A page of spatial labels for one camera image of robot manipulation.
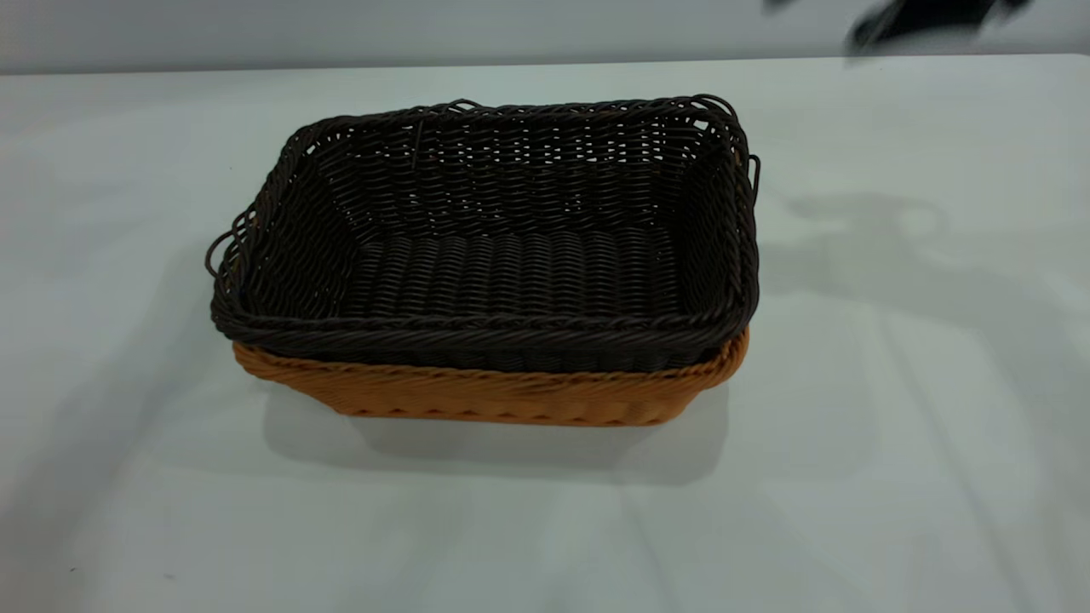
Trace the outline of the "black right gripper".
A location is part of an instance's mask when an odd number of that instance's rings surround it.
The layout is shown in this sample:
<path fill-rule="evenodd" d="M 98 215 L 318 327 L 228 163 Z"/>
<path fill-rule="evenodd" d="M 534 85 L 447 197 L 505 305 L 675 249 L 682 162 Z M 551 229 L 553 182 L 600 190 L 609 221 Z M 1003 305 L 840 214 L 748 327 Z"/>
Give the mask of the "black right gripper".
<path fill-rule="evenodd" d="M 844 55 L 983 55 L 990 26 L 1020 17 L 1031 1 L 875 1 L 852 21 Z"/>

